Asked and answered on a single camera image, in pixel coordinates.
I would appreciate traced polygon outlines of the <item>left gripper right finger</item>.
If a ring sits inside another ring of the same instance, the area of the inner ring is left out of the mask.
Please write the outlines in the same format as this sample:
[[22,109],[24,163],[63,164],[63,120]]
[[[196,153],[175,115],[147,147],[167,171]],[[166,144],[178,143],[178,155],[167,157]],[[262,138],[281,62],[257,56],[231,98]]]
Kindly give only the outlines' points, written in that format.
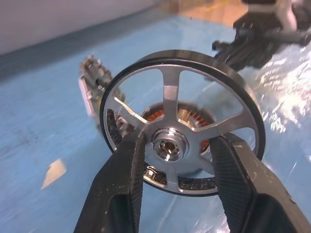
[[230,233],[311,233],[283,183],[243,139],[212,138],[210,152]]

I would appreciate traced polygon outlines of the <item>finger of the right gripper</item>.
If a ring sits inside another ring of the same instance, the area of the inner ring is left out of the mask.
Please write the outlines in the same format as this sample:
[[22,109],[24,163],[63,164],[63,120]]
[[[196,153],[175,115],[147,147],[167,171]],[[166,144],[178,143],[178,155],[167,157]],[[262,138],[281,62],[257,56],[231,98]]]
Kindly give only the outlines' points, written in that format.
[[244,44],[245,40],[234,40],[233,42],[216,40],[212,43],[212,50],[234,52],[239,51]]
[[278,50],[279,46],[266,48],[241,46],[223,49],[215,55],[215,58],[233,70],[243,70],[245,67],[262,68]]

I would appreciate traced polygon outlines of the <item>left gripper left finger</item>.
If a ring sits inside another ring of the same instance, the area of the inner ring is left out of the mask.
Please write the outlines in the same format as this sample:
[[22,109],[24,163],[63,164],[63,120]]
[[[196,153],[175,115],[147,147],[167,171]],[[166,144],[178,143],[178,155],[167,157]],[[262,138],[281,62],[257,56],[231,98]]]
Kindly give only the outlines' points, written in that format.
[[127,134],[95,176],[73,233],[138,233],[145,135]]

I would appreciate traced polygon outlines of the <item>spoked rotor black rim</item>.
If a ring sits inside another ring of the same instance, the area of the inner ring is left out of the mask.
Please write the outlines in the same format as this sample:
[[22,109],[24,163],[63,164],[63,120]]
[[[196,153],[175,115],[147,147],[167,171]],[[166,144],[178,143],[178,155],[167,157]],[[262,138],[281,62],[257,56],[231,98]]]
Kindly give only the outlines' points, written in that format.
[[[163,77],[164,116],[148,121],[133,111],[120,97],[118,87],[128,78],[147,70],[159,70]],[[180,75],[184,71],[204,76],[228,90],[241,104],[242,110],[235,116],[215,121],[207,126],[195,128],[179,118],[178,99]],[[213,57],[190,50],[164,50],[152,53],[121,71],[110,83],[100,105],[102,135],[111,151],[115,151],[122,141],[114,114],[119,114],[134,128],[142,130],[146,136],[146,157],[154,175],[154,170],[166,174],[167,184],[157,186],[144,181],[161,191],[181,196],[206,197],[217,194],[217,187],[209,189],[181,189],[178,177],[197,169],[204,170],[213,177],[212,160],[208,148],[202,143],[214,137],[235,130],[250,128],[255,134],[254,155],[262,159],[266,136],[259,104],[252,90],[243,78],[226,63]]]

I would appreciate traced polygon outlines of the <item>motor housing copper windings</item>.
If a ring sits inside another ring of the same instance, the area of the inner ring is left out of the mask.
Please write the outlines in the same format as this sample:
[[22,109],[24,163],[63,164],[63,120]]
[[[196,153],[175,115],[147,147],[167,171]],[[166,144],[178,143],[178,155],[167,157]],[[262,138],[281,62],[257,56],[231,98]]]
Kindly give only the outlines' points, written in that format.
[[[205,110],[198,109],[195,105],[191,105],[187,102],[180,102],[178,104],[179,108],[179,118],[186,122],[188,125],[201,128],[213,123],[215,120],[210,113]],[[142,117],[148,121],[153,121],[156,118],[164,116],[163,104],[159,103],[153,105],[150,109],[145,110],[142,114]],[[154,175],[150,175],[152,168],[148,163],[145,163],[145,174],[144,178],[148,182],[153,182],[157,186],[166,185],[167,178],[166,174],[163,171],[154,170]],[[201,170],[197,169],[193,172],[188,172],[182,177],[178,177],[178,185],[181,189],[194,190],[198,189],[209,189],[215,188],[214,177],[209,178],[190,178],[192,174],[198,174]]]

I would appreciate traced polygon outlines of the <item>brown cardboard sheet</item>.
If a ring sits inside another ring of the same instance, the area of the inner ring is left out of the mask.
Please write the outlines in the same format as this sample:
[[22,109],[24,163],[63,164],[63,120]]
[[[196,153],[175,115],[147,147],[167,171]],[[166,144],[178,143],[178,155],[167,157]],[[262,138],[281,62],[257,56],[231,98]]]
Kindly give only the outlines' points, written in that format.
[[233,26],[248,7],[241,0],[164,0],[161,9],[171,14]]

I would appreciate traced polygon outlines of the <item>blue table cover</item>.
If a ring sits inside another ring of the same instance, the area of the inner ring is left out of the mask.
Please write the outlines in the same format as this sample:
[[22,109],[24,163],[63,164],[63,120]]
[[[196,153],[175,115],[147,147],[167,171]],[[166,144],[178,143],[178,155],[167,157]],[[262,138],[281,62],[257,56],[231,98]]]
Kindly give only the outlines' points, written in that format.
[[[214,40],[234,34],[220,23],[145,12],[0,57],[0,233],[73,233],[111,154],[78,85],[87,54],[117,74],[159,50],[212,54]],[[265,164],[311,222],[311,45],[242,76],[263,111]]]

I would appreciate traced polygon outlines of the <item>large white backdrop panel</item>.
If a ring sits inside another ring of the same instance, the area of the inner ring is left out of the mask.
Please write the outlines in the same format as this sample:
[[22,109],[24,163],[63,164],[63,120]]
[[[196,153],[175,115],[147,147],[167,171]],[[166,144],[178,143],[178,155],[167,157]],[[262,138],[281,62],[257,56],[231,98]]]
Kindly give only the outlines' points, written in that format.
[[172,0],[0,0],[0,56],[73,33],[82,46],[128,35],[166,17]]

